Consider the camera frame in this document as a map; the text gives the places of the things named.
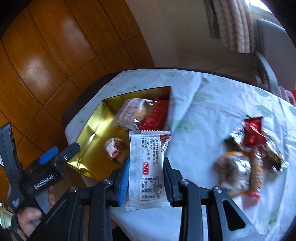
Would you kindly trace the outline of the person's left hand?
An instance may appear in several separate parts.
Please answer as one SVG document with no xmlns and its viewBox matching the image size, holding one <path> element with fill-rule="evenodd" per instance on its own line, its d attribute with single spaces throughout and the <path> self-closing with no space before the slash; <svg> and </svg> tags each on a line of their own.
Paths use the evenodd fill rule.
<svg viewBox="0 0 296 241">
<path fill-rule="evenodd" d="M 50 205 L 50 209 L 56 204 L 56 198 L 53 194 L 53 186 L 48 188 L 48 203 Z M 42 217 L 42 213 L 39 209 L 34 207 L 26 207 L 23 210 L 17 213 L 18 223 L 23 233 L 29 237 L 36 226 L 34 226 L 33 221 L 40 220 Z"/>
</svg>

